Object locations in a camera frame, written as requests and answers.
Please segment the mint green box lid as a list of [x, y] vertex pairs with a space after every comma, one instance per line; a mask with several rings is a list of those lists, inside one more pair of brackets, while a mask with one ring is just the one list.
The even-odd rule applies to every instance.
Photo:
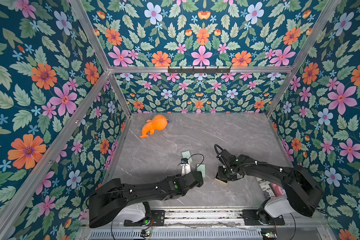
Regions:
[[199, 164], [197, 166], [197, 171], [201, 172], [202, 177], [204, 178], [206, 176], [206, 165], [205, 164]]

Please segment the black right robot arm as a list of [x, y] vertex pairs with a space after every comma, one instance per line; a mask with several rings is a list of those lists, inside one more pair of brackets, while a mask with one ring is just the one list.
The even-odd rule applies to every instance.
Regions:
[[283, 195], [288, 204], [272, 207], [268, 211], [263, 209], [269, 216], [274, 218], [282, 213], [281, 210], [292, 209], [305, 217], [312, 217], [316, 207], [323, 197], [323, 189], [318, 185], [311, 174], [301, 166], [279, 167], [267, 162], [257, 161], [249, 156], [240, 155], [238, 157], [230, 154], [227, 150], [215, 145], [217, 159], [222, 163], [218, 168], [217, 179], [223, 182], [234, 182], [239, 180], [238, 176], [251, 176], [280, 186], [285, 191]]

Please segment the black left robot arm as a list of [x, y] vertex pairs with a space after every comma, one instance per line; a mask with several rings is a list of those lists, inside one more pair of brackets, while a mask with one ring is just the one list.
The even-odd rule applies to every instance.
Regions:
[[112, 179], [89, 197], [89, 227], [98, 228], [110, 223], [130, 205], [178, 199], [203, 184], [200, 171], [184, 176], [167, 176], [162, 181], [142, 185], [123, 184], [119, 178]]

